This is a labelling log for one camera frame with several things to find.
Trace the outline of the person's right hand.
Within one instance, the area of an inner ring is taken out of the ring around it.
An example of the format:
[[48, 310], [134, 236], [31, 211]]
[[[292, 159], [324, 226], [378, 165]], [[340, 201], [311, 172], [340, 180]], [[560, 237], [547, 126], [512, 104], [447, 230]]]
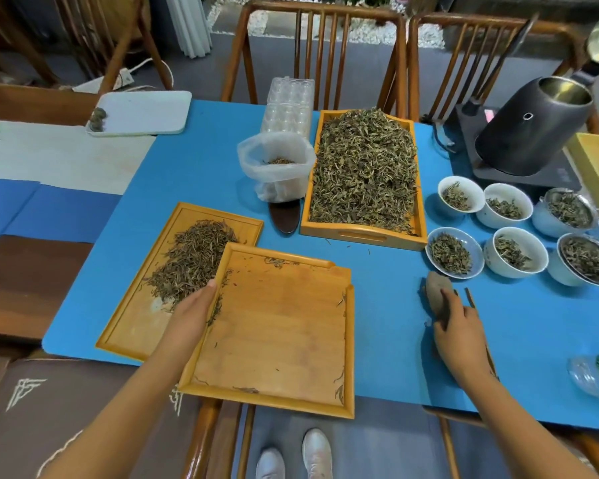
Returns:
[[450, 318], [446, 349], [438, 352], [454, 379], [469, 394], [481, 381], [493, 377], [486, 354], [486, 334], [479, 314], [471, 306], [464, 306], [454, 291], [443, 292], [450, 304]]

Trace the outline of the person's left hand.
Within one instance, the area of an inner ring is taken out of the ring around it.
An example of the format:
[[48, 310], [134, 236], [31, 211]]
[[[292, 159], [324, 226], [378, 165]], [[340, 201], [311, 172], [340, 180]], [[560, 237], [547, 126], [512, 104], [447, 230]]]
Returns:
[[160, 350], [166, 350], [168, 354], [179, 356], [184, 361], [192, 355], [206, 328], [211, 307], [208, 310], [199, 308], [199, 293], [203, 288], [196, 290], [176, 306], [160, 339]]

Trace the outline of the brown wooden tea holder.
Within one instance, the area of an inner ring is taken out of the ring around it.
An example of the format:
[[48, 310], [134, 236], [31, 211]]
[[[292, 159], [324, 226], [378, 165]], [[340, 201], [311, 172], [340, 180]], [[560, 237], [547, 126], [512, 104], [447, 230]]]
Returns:
[[425, 279], [425, 295], [435, 321], [446, 330], [450, 318], [450, 304], [443, 289], [454, 291], [450, 279], [444, 274], [430, 271]]

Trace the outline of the person's left forearm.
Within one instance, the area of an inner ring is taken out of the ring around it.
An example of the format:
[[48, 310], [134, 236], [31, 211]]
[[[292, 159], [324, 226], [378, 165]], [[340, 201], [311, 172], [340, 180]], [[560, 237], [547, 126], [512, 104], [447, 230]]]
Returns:
[[163, 338], [40, 479], [128, 479], [196, 345]]

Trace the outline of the person's right forearm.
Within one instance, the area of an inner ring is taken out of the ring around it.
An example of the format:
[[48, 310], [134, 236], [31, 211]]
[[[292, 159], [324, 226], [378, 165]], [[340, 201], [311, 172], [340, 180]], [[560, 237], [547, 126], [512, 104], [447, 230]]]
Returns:
[[523, 479], [596, 479], [591, 468], [517, 402], [490, 370], [455, 372], [494, 435], [510, 466]]

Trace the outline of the small pile of tea leaves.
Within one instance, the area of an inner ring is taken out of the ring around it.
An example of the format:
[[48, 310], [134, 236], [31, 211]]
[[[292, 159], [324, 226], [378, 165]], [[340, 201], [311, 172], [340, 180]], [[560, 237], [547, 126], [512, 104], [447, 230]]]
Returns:
[[164, 309], [172, 312], [186, 297], [215, 277], [227, 243], [238, 242], [233, 228], [224, 221], [200, 220], [175, 233], [166, 261], [145, 281], [152, 286]]

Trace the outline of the white tea cup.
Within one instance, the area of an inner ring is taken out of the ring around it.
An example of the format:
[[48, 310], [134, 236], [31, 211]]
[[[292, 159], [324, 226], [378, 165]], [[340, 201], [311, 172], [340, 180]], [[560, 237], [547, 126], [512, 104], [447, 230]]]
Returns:
[[484, 190], [472, 179], [448, 176], [438, 183], [437, 210], [443, 217], [463, 218], [481, 211], [486, 205]]
[[485, 188], [484, 196], [486, 203], [476, 213], [476, 218], [489, 228], [518, 226], [533, 214], [531, 199], [525, 192], [510, 184], [490, 184]]
[[542, 273], [549, 264], [549, 253], [542, 241], [518, 227], [498, 229], [482, 250], [488, 268], [504, 278], [527, 278]]
[[478, 276], [486, 264], [479, 242], [455, 227], [440, 227], [431, 231], [425, 253], [439, 272], [459, 280]]

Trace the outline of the container lined with plastic bag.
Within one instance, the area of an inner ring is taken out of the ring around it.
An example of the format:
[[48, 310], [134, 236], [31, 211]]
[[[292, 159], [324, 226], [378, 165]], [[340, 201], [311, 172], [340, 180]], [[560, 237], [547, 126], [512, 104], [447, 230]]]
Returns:
[[256, 182], [257, 197], [267, 203], [304, 198], [316, 154], [308, 139], [276, 131], [251, 136], [237, 145], [245, 175]]

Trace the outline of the person's white shoe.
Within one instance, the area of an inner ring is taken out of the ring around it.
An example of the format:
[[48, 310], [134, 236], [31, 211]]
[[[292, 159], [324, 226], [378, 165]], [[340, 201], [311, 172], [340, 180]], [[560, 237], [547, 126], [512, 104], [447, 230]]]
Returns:
[[306, 431], [302, 457], [308, 479], [333, 479], [333, 455], [329, 440], [319, 428]]
[[257, 461], [255, 479], [286, 479], [286, 465], [278, 449], [267, 448], [262, 451]]

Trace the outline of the large pile of tea leaves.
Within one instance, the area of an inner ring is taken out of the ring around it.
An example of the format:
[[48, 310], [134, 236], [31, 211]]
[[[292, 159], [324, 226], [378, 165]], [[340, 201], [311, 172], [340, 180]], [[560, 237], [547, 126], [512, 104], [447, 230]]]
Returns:
[[309, 221], [415, 236], [417, 177], [407, 128], [378, 108], [349, 110], [320, 131]]

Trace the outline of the person's left white shoe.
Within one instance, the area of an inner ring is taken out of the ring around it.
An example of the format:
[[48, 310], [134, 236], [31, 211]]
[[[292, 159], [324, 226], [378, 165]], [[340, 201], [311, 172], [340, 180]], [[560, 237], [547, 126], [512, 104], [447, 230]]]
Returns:
[[255, 479], [286, 479], [286, 465], [278, 449], [267, 448], [262, 451], [257, 461]]

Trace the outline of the clear plastic mould tray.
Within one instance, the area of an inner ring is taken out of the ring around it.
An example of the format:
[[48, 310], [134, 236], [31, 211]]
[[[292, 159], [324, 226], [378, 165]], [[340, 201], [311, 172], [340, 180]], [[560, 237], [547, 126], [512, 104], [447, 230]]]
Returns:
[[272, 79], [261, 133], [297, 133], [309, 138], [313, 114], [313, 79]]

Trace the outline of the black electric kettle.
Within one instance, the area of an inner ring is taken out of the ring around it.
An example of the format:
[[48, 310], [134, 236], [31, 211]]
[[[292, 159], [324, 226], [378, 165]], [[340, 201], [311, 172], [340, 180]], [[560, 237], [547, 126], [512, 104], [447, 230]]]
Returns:
[[584, 126], [593, 107], [591, 79], [550, 76], [529, 81], [476, 138], [486, 164], [512, 176], [541, 171]]

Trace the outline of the wooden slat-back chair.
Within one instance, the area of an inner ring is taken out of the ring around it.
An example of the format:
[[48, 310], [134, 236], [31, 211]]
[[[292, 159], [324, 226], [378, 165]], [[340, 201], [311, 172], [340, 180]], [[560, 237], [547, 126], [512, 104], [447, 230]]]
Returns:
[[295, 15], [293, 78], [315, 82], [314, 110], [337, 110], [340, 106], [352, 21], [391, 23], [396, 29], [396, 39], [376, 105], [386, 113], [394, 110], [398, 118], [407, 119], [407, 21], [394, 11], [360, 6], [290, 0], [248, 1], [241, 8], [234, 32], [220, 101], [232, 101], [238, 70], [243, 65], [248, 101], [259, 103], [248, 31], [250, 18], [257, 11]]
[[[511, 74], [498, 59], [526, 21], [492, 15], [429, 13], [408, 25], [406, 45], [407, 119], [445, 121], [457, 103], [471, 96], [485, 102], [498, 80]], [[449, 29], [450, 59], [426, 68], [420, 55], [420, 31], [427, 25]]]

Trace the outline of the white curtain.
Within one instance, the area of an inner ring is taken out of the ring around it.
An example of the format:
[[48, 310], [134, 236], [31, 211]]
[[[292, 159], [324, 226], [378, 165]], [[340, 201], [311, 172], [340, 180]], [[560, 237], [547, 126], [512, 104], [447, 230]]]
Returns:
[[166, 0], [180, 50], [188, 58], [202, 58], [212, 40], [202, 0]]

